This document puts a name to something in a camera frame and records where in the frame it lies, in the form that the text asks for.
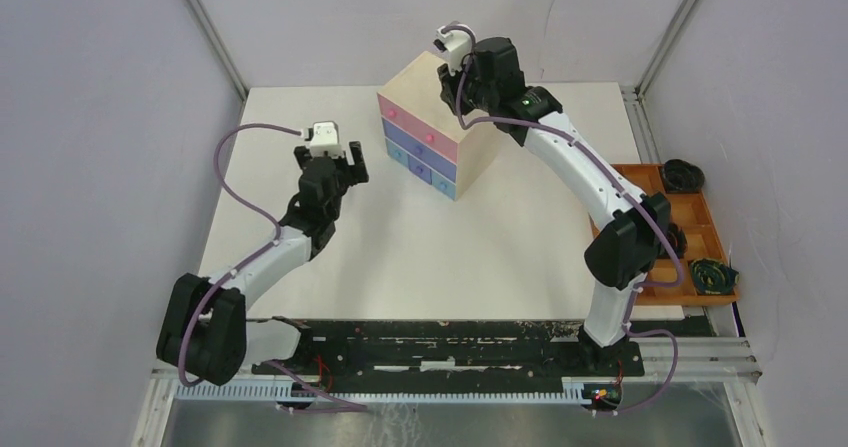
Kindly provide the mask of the pastel wooden drawer chest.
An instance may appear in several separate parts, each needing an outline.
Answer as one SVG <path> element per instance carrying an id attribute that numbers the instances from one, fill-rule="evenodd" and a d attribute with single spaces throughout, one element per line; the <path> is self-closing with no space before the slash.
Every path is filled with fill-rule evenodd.
<path id="1" fill-rule="evenodd" d="M 491 165 L 501 140 L 491 123 L 468 130 L 440 98 L 442 59 L 423 52 L 377 91 L 388 155 L 458 200 Z"/>

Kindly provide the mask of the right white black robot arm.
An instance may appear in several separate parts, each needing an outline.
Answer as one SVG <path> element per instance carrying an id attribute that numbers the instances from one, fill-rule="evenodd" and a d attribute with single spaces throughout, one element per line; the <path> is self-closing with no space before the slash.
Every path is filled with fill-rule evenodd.
<path id="1" fill-rule="evenodd" d="M 441 27 L 434 45 L 445 58 L 438 69 L 440 97 L 461 128 L 491 123 L 508 134 L 576 195 L 597 228 L 584 252 L 595 287 L 578 333 L 577 359 L 591 375 L 606 373 L 629 335 L 633 305 L 649 271 L 661 252 L 673 251 L 669 200 L 662 193 L 646 194 L 619 174 L 552 93 L 526 83 L 510 39 L 479 40 L 467 26 L 455 24 Z M 483 115 L 470 123 L 465 117 L 474 110 Z"/>

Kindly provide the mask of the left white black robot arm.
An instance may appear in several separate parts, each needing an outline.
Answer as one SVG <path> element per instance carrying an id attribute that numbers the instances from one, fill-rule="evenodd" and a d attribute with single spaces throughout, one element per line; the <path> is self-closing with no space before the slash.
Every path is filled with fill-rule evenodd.
<path id="1" fill-rule="evenodd" d="M 301 169 L 298 191 L 271 238 L 218 277 L 185 273 L 173 288 L 156 345 L 159 360 L 176 367 L 180 382 L 222 386 L 245 363 L 251 331 L 249 308 L 287 274 L 319 255 L 334 235 L 342 198 L 369 174 L 362 145 L 352 141 L 338 156 L 306 146 L 294 151 Z"/>

